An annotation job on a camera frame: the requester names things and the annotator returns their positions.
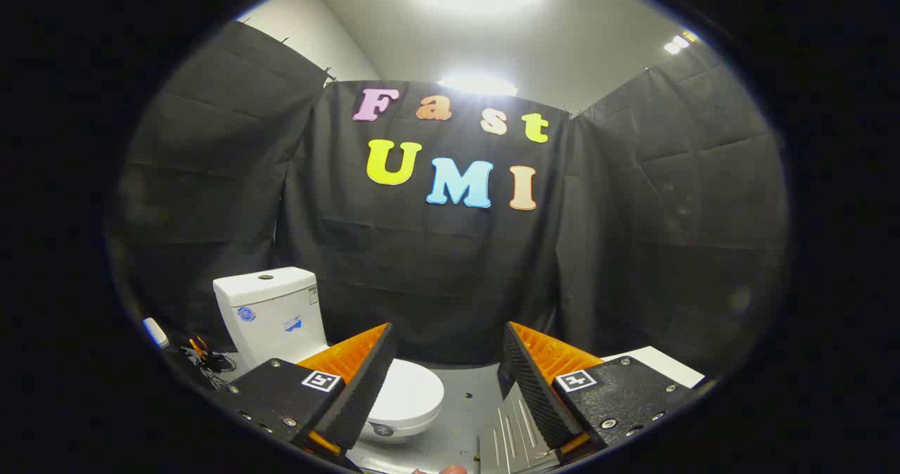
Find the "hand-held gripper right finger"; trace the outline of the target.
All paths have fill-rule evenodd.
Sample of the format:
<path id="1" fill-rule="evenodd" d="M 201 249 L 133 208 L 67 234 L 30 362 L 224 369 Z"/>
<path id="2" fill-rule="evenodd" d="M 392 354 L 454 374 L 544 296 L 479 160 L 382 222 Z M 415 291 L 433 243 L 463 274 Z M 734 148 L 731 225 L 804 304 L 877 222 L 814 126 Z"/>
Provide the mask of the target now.
<path id="1" fill-rule="evenodd" d="M 630 441 L 697 384 L 695 369 L 651 346 L 598 357 L 509 321 L 503 348 L 500 464 L 569 464 Z"/>

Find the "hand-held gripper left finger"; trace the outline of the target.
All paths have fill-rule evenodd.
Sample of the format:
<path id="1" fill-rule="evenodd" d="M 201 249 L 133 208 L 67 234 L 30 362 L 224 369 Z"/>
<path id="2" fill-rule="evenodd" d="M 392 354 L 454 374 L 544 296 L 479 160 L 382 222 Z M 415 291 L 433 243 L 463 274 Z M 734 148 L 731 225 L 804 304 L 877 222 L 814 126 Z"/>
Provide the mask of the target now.
<path id="1" fill-rule="evenodd" d="M 239 423 L 328 461 L 356 445 L 397 349 L 385 323 L 308 359 L 262 362 L 214 394 Z"/>

